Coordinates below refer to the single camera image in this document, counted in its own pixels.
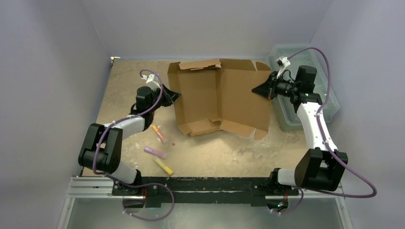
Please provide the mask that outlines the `brown cardboard box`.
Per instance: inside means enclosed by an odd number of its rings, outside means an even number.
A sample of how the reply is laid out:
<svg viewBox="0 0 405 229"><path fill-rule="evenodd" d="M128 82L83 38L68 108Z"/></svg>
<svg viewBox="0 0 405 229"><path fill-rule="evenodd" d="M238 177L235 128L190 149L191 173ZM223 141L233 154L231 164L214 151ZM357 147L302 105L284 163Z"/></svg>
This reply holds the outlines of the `brown cardboard box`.
<svg viewBox="0 0 405 229"><path fill-rule="evenodd" d="M172 62L170 90L180 93L174 103L176 123L185 135L227 131L260 140L268 134L270 104L252 89L271 69L249 59L211 59Z"/></svg>

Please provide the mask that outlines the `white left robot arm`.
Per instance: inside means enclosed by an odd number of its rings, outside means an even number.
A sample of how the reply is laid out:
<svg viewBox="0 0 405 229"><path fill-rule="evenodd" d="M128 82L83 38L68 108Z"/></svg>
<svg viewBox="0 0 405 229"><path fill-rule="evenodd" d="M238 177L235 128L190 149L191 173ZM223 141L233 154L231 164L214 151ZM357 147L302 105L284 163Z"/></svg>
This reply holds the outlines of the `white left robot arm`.
<svg viewBox="0 0 405 229"><path fill-rule="evenodd" d="M153 122L154 112L160 107L173 105L180 97L181 93L164 85L156 89L140 87L128 116L106 125L93 123L88 127L78 164L97 175L106 175L124 183L124 189L130 195L137 195L142 190L142 176L139 170L122 162L122 142L147 130Z"/></svg>

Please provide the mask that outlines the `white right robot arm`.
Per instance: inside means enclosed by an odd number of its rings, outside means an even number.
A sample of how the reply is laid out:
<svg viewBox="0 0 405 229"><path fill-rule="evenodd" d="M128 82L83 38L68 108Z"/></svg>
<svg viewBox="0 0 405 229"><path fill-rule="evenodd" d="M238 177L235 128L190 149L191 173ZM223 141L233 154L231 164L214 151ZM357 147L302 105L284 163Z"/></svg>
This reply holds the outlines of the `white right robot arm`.
<svg viewBox="0 0 405 229"><path fill-rule="evenodd" d="M311 190L335 191L348 163L348 156L340 152L332 141L324 120L322 100L314 92L317 69L301 65L295 80L285 80L272 72L252 92L269 100L278 96L290 99L301 121L308 150L295 168L276 168L271 173L268 188L280 194L287 186Z"/></svg>

